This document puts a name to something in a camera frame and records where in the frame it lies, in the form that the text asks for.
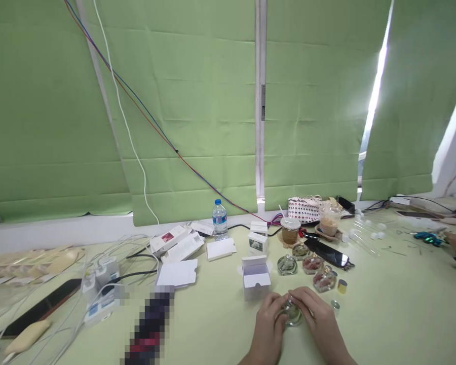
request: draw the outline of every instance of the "table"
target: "table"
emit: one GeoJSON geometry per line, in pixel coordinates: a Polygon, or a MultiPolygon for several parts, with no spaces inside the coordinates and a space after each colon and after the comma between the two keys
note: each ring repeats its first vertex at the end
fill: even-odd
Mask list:
{"type": "MultiPolygon", "coordinates": [[[[367,217],[380,222],[397,219],[393,209],[367,217]]],[[[345,232],[352,226],[352,220],[341,223],[345,232]]],[[[381,255],[377,258],[354,244],[329,244],[346,253],[356,267],[348,272],[335,269],[338,277],[348,283],[344,296],[332,290],[321,297],[327,302],[332,299],[340,302],[338,324],[350,354],[359,364],[456,364],[454,253],[448,245],[426,246],[420,255],[418,249],[408,247],[411,244],[404,241],[414,240],[411,235],[397,235],[399,227],[398,222],[390,223],[384,240],[372,241],[365,236],[368,243],[379,248],[381,255]],[[381,250],[388,246],[406,256],[381,250]]],[[[248,351],[260,302],[244,302],[243,280],[237,267],[247,253],[249,231],[238,227],[229,232],[238,253],[212,262],[207,262],[204,248],[194,255],[199,260],[196,284],[175,293],[161,363],[236,364],[248,351]]],[[[88,246],[88,255],[107,247],[105,244],[88,246]]],[[[302,285],[314,288],[313,277],[306,275],[300,266],[296,275],[278,274],[277,260],[286,253],[288,250],[282,247],[277,236],[269,239],[268,256],[274,264],[272,291],[284,294],[302,285]]],[[[128,272],[150,267],[148,260],[151,259],[138,260],[128,272]]],[[[61,282],[74,276],[73,271],[68,270],[61,282]]],[[[59,286],[61,282],[57,280],[54,285],[59,286]]],[[[58,364],[117,364],[118,359],[124,357],[136,320],[152,291],[152,284],[129,287],[129,298],[109,319],[84,328],[58,364]]],[[[69,300],[51,316],[52,330],[70,311],[74,301],[69,300]]],[[[80,303],[65,326],[74,326],[83,312],[84,305],[80,303]]],[[[68,336],[68,331],[55,336],[35,363],[47,363],[68,336]]],[[[4,349],[6,341],[0,346],[4,349]]],[[[40,345],[17,359],[15,365],[28,364],[38,347],[40,345]]],[[[280,364],[292,362],[324,363],[305,323],[288,328],[284,334],[280,364]]]]}

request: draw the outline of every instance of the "perfume bottle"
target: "perfume bottle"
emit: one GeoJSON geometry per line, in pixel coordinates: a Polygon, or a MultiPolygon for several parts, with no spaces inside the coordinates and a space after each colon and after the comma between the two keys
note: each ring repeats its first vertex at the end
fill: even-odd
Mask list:
{"type": "Polygon", "coordinates": [[[295,327],[300,324],[302,319],[302,313],[299,308],[292,302],[292,296],[289,296],[287,302],[285,302],[284,309],[281,310],[281,314],[286,314],[289,318],[285,322],[286,326],[295,327]]]}
{"type": "Polygon", "coordinates": [[[295,245],[293,248],[292,248],[292,256],[294,256],[294,258],[297,260],[297,261],[302,261],[304,260],[304,258],[309,254],[309,249],[308,247],[303,244],[303,243],[298,243],[297,245],[295,245]]]}
{"type": "Polygon", "coordinates": [[[277,261],[277,269],[281,275],[293,275],[297,272],[297,261],[287,254],[277,261]]]}
{"type": "Polygon", "coordinates": [[[336,285],[337,274],[332,271],[330,266],[323,266],[314,276],[314,287],[320,293],[331,290],[336,285]]]}
{"type": "Polygon", "coordinates": [[[302,261],[302,268],[308,275],[316,274],[324,264],[324,260],[315,253],[306,256],[302,261]]]}

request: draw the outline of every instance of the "plastic bottle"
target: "plastic bottle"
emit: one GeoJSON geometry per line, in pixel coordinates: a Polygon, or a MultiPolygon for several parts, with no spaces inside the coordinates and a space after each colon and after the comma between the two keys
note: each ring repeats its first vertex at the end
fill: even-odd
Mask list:
{"type": "Polygon", "coordinates": [[[228,219],[226,216],[226,209],[221,205],[221,199],[214,201],[213,208],[213,225],[214,237],[216,241],[228,238],[228,219]]]}

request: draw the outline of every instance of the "person's arm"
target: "person's arm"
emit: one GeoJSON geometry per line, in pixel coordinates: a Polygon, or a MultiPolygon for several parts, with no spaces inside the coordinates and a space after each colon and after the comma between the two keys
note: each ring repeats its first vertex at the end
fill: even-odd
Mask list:
{"type": "Polygon", "coordinates": [[[294,304],[304,315],[314,342],[326,363],[328,365],[356,365],[346,349],[333,308],[305,286],[289,290],[289,294],[292,295],[294,304]]]}
{"type": "Polygon", "coordinates": [[[239,365],[276,365],[282,350],[287,315],[278,315],[287,301],[288,294],[281,297],[270,293],[257,312],[252,345],[239,365]]]}

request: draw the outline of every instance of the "finger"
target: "finger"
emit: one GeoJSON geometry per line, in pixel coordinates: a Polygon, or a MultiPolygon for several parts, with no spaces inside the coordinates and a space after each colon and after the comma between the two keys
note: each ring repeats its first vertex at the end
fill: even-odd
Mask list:
{"type": "Polygon", "coordinates": [[[293,297],[292,301],[302,312],[302,315],[304,316],[304,318],[306,319],[306,322],[308,323],[309,329],[311,331],[313,331],[316,328],[316,322],[314,321],[314,317],[312,316],[309,309],[299,299],[296,299],[296,297],[293,297]]]}
{"type": "Polygon", "coordinates": [[[277,313],[284,308],[285,302],[287,302],[287,299],[289,299],[289,294],[284,295],[283,297],[275,299],[272,304],[270,304],[270,307],[267,309],[268,314],[275,318],[277,316],[277,313]]]}
{"type": "Polygon", "coordinates": [[[263,301],[262,305],[260,306],[260,311],[266,311],[270,307],[270,305],[274,302],[275,299],[280,298],[280,294],[278,293],[269,293],[265,300],[263,301]]]}
{"type": "Polygon", "coordinates": [[[285,322],[287,322],[288,319],[289,316],[287,314],[281,314],[275,322],[275,338],[277,342],[282,340],[282,334],[285,330],[285,322]]]}
{"type": "Polygon", "coordinates": [[[321,305],[317,303],[305,290],[301,290],[301,288],[289,290],[289,294],[291,294],[293,298],[299,299],[303,302],[311,312],[319,313],[321,305]]]}

